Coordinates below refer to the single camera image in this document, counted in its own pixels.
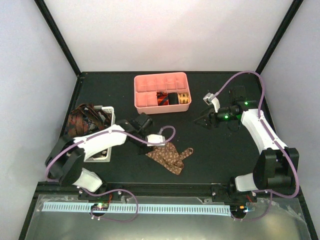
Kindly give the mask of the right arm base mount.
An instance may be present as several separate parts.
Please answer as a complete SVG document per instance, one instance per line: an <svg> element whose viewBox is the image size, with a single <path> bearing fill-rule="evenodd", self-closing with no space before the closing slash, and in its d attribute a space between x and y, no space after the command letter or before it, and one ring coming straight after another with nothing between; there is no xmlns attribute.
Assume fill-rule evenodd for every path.
<svg viewBox="0 0 320 240"><path fill-rule="evenodd" d="M212 184L211 196L213 202L223 202L230 207L232 218L244 219L250 212L256 211L256 197L250 197L248 192L237 191L236 187L226 184Z"/></svg>

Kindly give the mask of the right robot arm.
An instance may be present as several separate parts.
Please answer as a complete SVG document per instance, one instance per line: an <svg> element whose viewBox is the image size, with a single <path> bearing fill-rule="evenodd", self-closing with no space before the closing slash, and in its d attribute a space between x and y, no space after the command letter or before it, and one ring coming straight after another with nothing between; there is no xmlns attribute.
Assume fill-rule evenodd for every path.
<svg viewBox="0 0 320 240"><path fill-rule="evenodd" d="M238 121L250 133L259 152L251 173L230 179L228 198L240 201L246 192L271 193L282 198L294 198L300 190L298 178L299 152L289 148L276 135L264 112L255 100L248 100L244 86L229 91L230 106L222 107L216 95L207 93L203 101L208 107L194 123L207 129L222 122Z"/></svg>

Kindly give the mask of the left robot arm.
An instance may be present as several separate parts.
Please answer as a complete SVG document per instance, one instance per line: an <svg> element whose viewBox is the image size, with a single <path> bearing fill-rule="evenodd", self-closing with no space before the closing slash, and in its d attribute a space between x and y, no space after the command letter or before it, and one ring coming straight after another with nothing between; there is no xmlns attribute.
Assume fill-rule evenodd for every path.
<svg viewBox="0 0 320 240"><path fill-rule="evenodd" d="M138 147L145 147L153 120L141 113L133 120L119 120L112 126L80 137L60 137L45 161L45 180L66 187L74 185L89 191L97 200L103 199L108 188L94 172L85 169L90 157L114 146L126 143L127 138Z"/></svg>

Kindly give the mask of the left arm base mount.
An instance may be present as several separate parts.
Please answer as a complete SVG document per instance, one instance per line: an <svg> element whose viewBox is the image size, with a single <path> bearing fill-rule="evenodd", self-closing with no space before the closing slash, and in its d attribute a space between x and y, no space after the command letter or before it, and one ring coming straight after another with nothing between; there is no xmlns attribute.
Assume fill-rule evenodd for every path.
<svg viewBox="0 0 320 240"><path fill-rule="evenodd" d="M123 193L122 190L118 190L105 194L105 192L111 190L106 184L102 184L95 192L92 192L91 194L87 193L88 190L84 190L80 187L78 188L78 200L93 203L93 205L90 207L90 211L92 212L91 214L97 218L105 215L112 201L120 200Z"/></svg>

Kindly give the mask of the brown floral tie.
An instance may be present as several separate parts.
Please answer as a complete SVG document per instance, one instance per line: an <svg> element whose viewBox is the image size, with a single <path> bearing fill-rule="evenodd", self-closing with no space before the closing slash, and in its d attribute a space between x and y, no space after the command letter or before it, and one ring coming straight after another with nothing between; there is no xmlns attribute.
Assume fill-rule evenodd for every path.
<svg viewBox="0 0 320 240"><path fill-rule="evenodd" d="M191 156L193 153L194 150L191 147L188 147L183 152L179 153L175 145L168 142L165 146L155 146L153 151L147 153L146 156L162 165L171 173L180 175L184 169L184 159Z"/></svg>

